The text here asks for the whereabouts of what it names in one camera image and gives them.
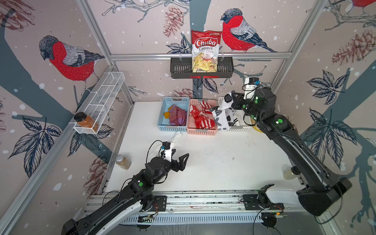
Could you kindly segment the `red santa pattern sock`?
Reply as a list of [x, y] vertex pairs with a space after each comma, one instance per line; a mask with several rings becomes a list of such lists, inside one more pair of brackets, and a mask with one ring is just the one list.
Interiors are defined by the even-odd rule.
[[194, 123], [195, 123], [196, 129], [203, 129], [203, 130], [215, 129], [214, 120], [209, 118], [208, 116], [199, 115], [195, 118]]

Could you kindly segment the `purple yellow sock top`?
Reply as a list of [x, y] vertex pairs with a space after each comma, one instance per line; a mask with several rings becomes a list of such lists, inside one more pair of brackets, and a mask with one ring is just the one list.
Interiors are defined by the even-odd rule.
[[179, 107], [178, 117], [169, 118], [169, 124], [174, 126], [185, 126], [187, 124], [187, 111]]

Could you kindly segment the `purple yellow sock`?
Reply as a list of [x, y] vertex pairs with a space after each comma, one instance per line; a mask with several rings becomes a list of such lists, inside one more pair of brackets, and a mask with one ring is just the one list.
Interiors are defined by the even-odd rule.
[[167, 109], [166, 112], [164, 112], [164, 118], [165, 119], [177, 118], [178, 117], [178, 111], [179, 111], [179, 107], [177, 107], [176, 105], [172, 105]]
[[179, 107], [178, 117], [169, 118], [169, 124], [174, 126], [185, 126], [187, 124], [187, 111]]

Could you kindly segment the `white grey patterned sock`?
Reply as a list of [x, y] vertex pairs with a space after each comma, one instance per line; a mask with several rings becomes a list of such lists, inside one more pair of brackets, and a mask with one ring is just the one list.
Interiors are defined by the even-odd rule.
[[218, 99], [218, 106], [210, 109], [217, 126], [217, 131], [229, 131], [238, 122], [238, 119], [235, 117], [236, 111], [232, 107], [233, 104], [233, 94], [229, 92], [224, 97]]

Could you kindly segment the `red snowflake sock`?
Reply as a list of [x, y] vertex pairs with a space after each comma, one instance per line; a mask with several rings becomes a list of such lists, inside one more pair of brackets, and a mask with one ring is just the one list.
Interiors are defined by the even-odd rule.
[[196, 120], [201, 116], [201, 111], [195, 106], [195, 105], [190, 105], [190, 116]]

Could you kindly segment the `red white striped sock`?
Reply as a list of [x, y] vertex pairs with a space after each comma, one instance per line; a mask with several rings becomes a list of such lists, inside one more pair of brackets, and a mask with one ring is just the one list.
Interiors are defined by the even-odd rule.
[[212, 114], [212, 111], [211, 111], [212, 106], [206, 101], [204, 100], [201, 101], [200, 107], [202, 109], [202, 112], [204, 112], [205, 114]]

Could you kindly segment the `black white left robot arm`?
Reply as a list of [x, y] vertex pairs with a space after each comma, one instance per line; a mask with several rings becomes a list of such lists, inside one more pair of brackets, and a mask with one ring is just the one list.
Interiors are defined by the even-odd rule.
[[149, 209], [154, 202], [154, 186], [173, 170], [184, 171], [189, 154], [168, 161], [154, 157], [146, 168], [128, 182], [122, 190], [90, 215], [75, 221], [70, 219], [62, 228], [63, 235], [106, 235], [127, 217]]

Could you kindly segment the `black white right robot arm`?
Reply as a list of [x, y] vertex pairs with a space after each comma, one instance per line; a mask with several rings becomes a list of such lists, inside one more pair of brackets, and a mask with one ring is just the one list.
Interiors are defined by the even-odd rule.
[[289, 157], [301, 171], [306, 187], [296, 192], [299, 203], [310, 214], [322, 215], [352, 187], [349, 179], [329, 170], [301, 140], [293, 124], [275, 111], [276, 95], [269, 88], [257, 88], [253, 99], [235, 91], [224, 100], [240, 108], [256, 126]]

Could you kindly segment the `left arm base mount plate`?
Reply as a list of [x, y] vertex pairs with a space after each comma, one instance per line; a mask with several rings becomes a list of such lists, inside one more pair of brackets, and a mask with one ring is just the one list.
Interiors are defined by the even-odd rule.
[[148, 196], [141, 200], [142, 212], [165, 212], [167, 197], [165, 195]]

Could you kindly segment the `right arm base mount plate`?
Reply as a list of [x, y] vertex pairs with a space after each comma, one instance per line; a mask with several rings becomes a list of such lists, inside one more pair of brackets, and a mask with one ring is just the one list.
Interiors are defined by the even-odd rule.
[[272, 203], [266, 196], [261, 194], [244, 194], [240, 200], [247, 211], [256, 211], [261, 209], [283, 211], [285, 209], [282, 203]]

